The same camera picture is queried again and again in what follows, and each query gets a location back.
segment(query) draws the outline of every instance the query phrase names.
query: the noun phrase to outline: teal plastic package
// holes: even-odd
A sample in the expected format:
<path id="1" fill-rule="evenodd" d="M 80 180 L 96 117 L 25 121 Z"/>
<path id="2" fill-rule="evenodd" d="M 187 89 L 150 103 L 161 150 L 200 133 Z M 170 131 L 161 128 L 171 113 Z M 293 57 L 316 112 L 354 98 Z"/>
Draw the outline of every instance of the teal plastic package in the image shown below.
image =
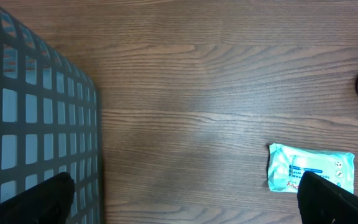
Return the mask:
<path id="1" fill-rule="evenodd" d="M 298 192 L 302 175 L 312 171 L 326 180 L 354 193 L 354 154 L 350 152 L 317 151 L 272 144 L 268 187 L 274 192 Z"/>

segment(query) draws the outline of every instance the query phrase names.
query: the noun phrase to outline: gray basket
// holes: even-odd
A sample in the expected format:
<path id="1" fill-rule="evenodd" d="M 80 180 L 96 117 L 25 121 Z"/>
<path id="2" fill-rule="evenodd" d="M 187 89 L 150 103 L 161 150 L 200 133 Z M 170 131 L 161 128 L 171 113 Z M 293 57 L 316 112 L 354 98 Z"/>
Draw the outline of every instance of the gray basket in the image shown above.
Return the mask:
<path id="1" fill-rule="evenodd" d="M 68 223 L 103 223 L 99 112 L 92 80 L 0 7 L 0 203 L 67 171 Z"/>

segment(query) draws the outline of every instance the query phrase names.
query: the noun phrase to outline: light blue packet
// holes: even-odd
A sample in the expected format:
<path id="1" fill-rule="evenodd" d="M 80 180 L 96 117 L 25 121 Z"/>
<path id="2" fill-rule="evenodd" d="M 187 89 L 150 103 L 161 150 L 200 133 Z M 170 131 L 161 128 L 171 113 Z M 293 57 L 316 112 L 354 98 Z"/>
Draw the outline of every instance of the light blue packet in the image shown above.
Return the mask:
<path id="1" fill-rule="evenodd" d="M 274 192 L 298 192 L 302 175 L 312 171 L 326 180 L 354 192 L 354 154 L 350 152 L 317 151 L 272 144 L 268 187 Z"/>

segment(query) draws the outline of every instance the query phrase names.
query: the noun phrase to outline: wooden table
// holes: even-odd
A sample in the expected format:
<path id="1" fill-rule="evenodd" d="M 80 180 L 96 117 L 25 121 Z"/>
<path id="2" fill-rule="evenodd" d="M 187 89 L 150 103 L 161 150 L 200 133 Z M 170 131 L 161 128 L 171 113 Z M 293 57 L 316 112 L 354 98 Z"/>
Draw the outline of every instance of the wooden table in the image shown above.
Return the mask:
<path id="1" fill-rule="evenodd" d="M 100 87 L 106 223 L 300 223 L 268 145 L 356 155 L 358 0 L 0 0 Z"/>

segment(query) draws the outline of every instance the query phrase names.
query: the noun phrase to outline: wooden surface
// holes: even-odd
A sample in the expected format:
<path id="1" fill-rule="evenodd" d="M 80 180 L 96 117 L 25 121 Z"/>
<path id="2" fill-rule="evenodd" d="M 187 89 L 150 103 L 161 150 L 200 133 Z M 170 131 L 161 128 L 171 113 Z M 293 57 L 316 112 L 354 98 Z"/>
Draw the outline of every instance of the wooden surface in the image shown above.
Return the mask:
<path id="1" fill-rule="evenodd" d="M 106 223 L 300 223 L 268 144 L 351 151 L 358 0 L 0 0 L 101 90 Z"/>

